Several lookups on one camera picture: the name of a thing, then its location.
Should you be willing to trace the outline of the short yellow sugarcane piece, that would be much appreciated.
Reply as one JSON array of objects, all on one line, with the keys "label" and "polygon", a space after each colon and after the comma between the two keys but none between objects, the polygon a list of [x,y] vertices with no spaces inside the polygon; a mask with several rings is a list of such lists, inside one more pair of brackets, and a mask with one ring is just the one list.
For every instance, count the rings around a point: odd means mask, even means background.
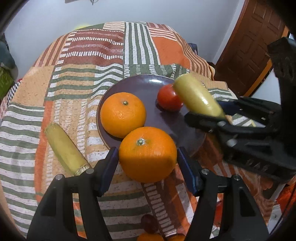
[{"label": "short yellow sugarcane piece", "polygon": [[196,72],[180,75],[173,83],[173,89],[187,109],[195,114],[222,118],[232,123],[232,117],[226,115],[222,107],[211,96],[205,83],[211,80]]}]

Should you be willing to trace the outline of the large red tomato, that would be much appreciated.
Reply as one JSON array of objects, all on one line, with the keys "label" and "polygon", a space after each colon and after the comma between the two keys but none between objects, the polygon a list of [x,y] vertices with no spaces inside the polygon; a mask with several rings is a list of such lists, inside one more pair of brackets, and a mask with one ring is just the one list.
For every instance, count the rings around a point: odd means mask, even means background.
[{"label": "large red tomato", "polygon": [[161,108],[168,111],[180,111],[183,106],[183,102],[175,93],[172,84],[164,85],[159,89],[157,102]]}]

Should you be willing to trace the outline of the large orange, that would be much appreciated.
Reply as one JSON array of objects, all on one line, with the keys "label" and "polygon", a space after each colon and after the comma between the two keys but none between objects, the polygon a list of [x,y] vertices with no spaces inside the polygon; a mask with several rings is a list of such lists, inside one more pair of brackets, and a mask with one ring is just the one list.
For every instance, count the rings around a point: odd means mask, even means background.
[{"label": "large orange", "polygon": [[119,92],[108,97],[100,110],[100,121],[107,133],[124,138],[143,127],[147,113],[144,103],[135,95]]},{"label": "large orange", "polygon": [[119,146],[124,173],[140,183],[159,182],[174,170],[177,147],[163,130],[145,126],[129,133]]}]

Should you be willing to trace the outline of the long yellow sugarcane piece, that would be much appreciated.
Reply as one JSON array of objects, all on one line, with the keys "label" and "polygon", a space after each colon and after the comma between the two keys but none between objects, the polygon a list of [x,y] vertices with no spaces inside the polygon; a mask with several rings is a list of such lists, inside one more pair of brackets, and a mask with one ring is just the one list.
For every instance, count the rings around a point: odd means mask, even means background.
[{"label": "long yellow sugarcane piece", "polygon": [[72,175],[79,176],[91,168],[74,142],[57,123],[50,123],[44,133],[58,161]]}]

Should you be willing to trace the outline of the small tangerine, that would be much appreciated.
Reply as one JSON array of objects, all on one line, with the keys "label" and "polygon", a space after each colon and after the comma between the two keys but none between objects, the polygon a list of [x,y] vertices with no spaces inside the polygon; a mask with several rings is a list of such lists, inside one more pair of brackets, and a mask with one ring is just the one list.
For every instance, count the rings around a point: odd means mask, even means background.
[{"label": "small tangerine", "polygon": [[184,241],[185,240],[185,235],[181,233],[177,233],[175,235],[170,235],[167,237],[167,241]]},{"label": "small tangerine", "polygon": [[137,241],[164,241],[163,237],[158,233],[142,233],[137,237]]}]

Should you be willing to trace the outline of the red grape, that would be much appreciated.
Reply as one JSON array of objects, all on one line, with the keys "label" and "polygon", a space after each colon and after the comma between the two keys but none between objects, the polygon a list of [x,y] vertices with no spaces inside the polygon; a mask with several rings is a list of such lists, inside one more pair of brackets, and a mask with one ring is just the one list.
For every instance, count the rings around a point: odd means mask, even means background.
[{"label": "red grape", "polygon": [[141,217],[140,224],[145,232],[154,234],[158,232],[159,226],[157,220],[150,214]]}]

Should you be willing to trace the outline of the purple ceramic plate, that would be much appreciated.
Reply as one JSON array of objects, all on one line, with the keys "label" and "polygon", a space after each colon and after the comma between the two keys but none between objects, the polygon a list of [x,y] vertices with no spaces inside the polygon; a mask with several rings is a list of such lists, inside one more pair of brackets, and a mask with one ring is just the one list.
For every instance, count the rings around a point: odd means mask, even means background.
[{"label": "purple ceramic plate", "polygon": [[105,100],[111,95],[118,92],[128,92],[137,96],[144,103],[147,112],[146,126],[153,126],[165,131],[171,136],[177,147],[184,147],[190,156],[194,156],[203,145],[206,134],[185,123],[184,116],[188,113],[185,106],[179,112],[170,112],[161,109],[157,103],[159,89],[173,82],[168,77],[146,74],[123,79],[110,87],[100,100],[96,115],[98,132],[107,148],[118,148],[121,139],[111,136],[105,131],[100,121],[100,110]]}]

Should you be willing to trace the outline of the brown wooden door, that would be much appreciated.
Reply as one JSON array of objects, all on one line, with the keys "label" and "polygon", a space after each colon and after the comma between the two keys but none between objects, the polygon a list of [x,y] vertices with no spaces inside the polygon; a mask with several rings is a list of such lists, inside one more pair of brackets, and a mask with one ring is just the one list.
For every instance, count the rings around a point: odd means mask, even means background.
[{"label": "brown wooden door", "polygon": [[271,63],[267,46],[288,35],[288,28],[266,1],[245,1],[217,64],[215,80],[237,96],[249,96]]}]

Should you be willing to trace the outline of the striped patchwork blanket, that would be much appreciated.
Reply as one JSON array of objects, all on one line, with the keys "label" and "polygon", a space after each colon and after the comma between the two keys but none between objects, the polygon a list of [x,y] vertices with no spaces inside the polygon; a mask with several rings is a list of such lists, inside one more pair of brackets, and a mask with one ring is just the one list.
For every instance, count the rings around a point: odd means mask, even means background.
[{"label": "striped patchwork blanket", "polygon": [[[107,90],[130,76],[176,79],[188,72],[196,72],[215,99],[235,98],[225,82],[214,79],[214,68],[166,25],[103,23],[49,45],[20,82],[1,123],[1,203],[18,234],[27,236],[53,178],[67,174],[47,142],[48,124],[59,124],[94,166],[109,151],[96,121]],[[162,235],[186,234],[198,199],[186,189],[179,168],[160,183],[140,184],[117,167],[99,204],[111,237],[135,240],[146,213],[156,217]]]}]

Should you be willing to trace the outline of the green storage box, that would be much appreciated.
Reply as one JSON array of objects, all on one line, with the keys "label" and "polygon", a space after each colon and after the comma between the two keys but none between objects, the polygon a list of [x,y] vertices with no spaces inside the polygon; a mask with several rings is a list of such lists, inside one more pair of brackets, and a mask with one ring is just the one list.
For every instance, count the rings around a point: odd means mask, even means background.
[{"label": "green storage box", "polygon": [[3,98],[8,93],[9,89],[14,83],[14,79],[12,78],[10,71],[0,68],[0,99]]}]

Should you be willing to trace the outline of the grey plush toy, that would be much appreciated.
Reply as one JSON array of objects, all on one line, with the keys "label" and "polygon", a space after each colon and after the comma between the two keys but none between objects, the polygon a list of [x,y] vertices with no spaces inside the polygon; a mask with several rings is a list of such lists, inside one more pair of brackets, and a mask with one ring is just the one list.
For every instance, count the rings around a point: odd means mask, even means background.
[{"label": "grey plush toy", "polygon": [[0,42],[0,64],[2,68],[8,70],[12,70],[16,66],[15,61],[4,42]]}]

